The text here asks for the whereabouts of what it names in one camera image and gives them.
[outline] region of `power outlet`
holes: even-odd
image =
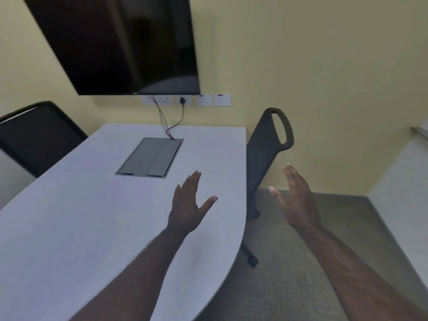
[[[198,103],[198,106],[211,107],[213,105],[213,96],[212,95],[196,96],[196,102]]]
[[[219,107],[230,107],[232,96],[230,93],[214,96],[214,105]]]
[[[191,96],[191,95],[175,96],[175,101],[177,102],[177,104],[179,106],[181,106],[181,103],[180,103],[181,97],[183,97],[185,99],[185,101],[186,101],[185,102],[185,107],[189,107],[189,106],[192,105],[193,96]]]
[[[153,101],[153,97],[155,98],[156,102],[159,106],[173,106],[174,105],[174,99],[170,95],[156,95],[156,96],[142,96],[142,101],[146,105],[155,105]]]

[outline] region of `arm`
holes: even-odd
[[[302,176],[290,165],[283,167],[290,188],[286,202],[270,187],[286,221],[305,241],[329,278],[351,321],[428,321],[427,316],[405,299],[348,246],[321,223],[318,207]]]
[[[198,208],[196,191],[200,176],[195,171],[182,187],[177,185],[167,227],[70,321],[150,320],[177,250],[217,200],[213,196]]]

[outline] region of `television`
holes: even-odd
[[[200,94],[189,0],[24,1],[78,94]]]

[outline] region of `person's left hand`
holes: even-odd
[[[195,171],[185,180],[183,186],[177,185],[175,188],[167,229],[178,231],[184,236],[188,235],[198,227],[205,214],[217,201],[218,198],[212,196],[200,208],[196,205],[199,178],[201,173]]]

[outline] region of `tabletop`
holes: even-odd
[[[0,211],[0,320],[67,321],[167,225],[175,186],[195,170],[200,206],[218,201],[179,248],[152,321],[191,321],[229,273],[246,220],[246,131],[178,126],[165,179],[115,175],[160,125],[107,123]]]

